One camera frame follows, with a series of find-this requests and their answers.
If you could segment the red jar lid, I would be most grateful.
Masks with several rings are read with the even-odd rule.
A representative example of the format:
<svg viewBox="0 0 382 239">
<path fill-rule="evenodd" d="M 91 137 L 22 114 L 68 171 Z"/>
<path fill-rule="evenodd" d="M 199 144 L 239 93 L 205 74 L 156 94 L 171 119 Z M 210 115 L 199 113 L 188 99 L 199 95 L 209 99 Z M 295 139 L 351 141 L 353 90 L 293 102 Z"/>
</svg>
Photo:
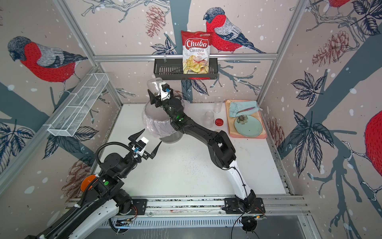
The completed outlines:
<svg viewBox="0 0 382 239">
<path fill-rule="evenodd" d="M 216 126 L 223 126 L 224 120 L 223 119 L 216 119 L 214 123 Z"/>
</svg>

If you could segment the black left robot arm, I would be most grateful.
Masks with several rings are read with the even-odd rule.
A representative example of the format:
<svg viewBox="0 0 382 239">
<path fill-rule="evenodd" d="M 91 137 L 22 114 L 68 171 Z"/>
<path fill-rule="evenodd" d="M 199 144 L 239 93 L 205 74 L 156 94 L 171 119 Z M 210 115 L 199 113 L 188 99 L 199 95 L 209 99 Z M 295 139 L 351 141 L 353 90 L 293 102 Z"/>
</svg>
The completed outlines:
<svg viewBox="0 0 382 239">
<path fill-rule="evenodd" d="M 97 209 L 106 202 L 113 200 L 117 208 L 121 207 L 124 214 L 129 213 L 132 206 L 132 198 L 122 189 L 123 178 L 139 164 L 142 159 L 153 159 L 160 147 L 158 144 L 149 153 L 145 150 L 148 140 L 141 137 L 145 130 L 141 130 L 131 136 L 128 145 L 121 142 L 108 142 L 100 146 L 95 153 L 95 160 L 100 166 L 99 174 L 91 175 L 84 179 L 81 184 L 83 192 L 78 203 L 75 204 L 58 221 L 36 236 L 28 235 L 27 239 L 68 239 L 69 236 Z M 101 161 L 99 154 L 108 146 L 120 146 L 128 151 L 124 157 L 118 153 L 109 154 Z"/>
</svg>

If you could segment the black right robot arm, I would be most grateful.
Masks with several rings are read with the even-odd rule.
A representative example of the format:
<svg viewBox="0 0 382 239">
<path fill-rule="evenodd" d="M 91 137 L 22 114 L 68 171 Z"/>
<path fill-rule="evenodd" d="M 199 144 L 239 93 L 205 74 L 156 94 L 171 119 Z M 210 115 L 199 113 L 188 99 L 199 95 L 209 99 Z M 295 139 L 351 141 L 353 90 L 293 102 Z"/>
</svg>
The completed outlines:
<svg viewBox="0 0 382 239">
<path fill-rule="evenodd" d="M 165 98 L 162 98 L 161 94 L 154 95 L 148 90 L 150 104 L 157 108 L 163 108 L 174 130 L 190 135 L 208 147 L 210 158 L 214 165 L 225 170 L 228 174 L 228 178 L 234 188 L 239 211 L 242 213 L 252 213 L 255 208 L 256 194 L 241 176 L 236 161 L 236 150 L 227 133 L 223 130 L 219 132 L 212 131 L 197 124 L 184 113 L 182 102 L 174 96 L 172 89 L 167 89 L 165 92 Z"/>
</svg>

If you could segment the jar with red lid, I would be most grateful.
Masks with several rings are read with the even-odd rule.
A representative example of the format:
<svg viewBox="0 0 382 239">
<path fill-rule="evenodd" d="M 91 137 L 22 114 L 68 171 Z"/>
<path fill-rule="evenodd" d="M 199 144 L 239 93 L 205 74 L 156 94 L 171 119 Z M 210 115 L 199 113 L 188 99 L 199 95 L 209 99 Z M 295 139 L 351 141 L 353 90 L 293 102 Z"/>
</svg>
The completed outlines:
<svg viewBox="0 0 382 239">
<path fill-rule="evenodd" d="M 211 128 L 214 125 L 214 112 L 207 111 L 204 115 L 204 126 L 206 128 Z"/>
</svg>

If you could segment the clear plastic mung bean jar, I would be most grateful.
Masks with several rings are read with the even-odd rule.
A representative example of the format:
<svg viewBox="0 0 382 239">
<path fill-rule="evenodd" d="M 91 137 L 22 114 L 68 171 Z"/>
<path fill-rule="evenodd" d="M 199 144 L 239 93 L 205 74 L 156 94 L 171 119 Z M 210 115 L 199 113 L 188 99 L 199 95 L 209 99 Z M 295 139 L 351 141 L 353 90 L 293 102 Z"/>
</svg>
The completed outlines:
<svg viewBox="0 0 382 239">
<path fill-rule="evenodd" d="M 223 97 L 217 96 L 214 98 L 214 107 L 213 107 L 214 113 L 220 113 L 221 112 L 223 102 L 224 102 Z"/>
</svg>

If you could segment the jar with beige lid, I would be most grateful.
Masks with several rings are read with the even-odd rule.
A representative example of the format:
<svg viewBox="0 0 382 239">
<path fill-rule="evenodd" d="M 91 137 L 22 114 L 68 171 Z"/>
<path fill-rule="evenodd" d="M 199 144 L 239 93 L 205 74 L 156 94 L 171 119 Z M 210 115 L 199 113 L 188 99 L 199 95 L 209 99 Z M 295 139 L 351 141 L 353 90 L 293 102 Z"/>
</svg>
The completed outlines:
<svg viewBox="0 0 382 239">
<path fill-rule="evenodd" d="M 155 78 L 147 81 L 148 90 L 154 95 L 158 96 L 161 94 L 160 84 L 163 82 L 162 78 Z"/>
</svg>

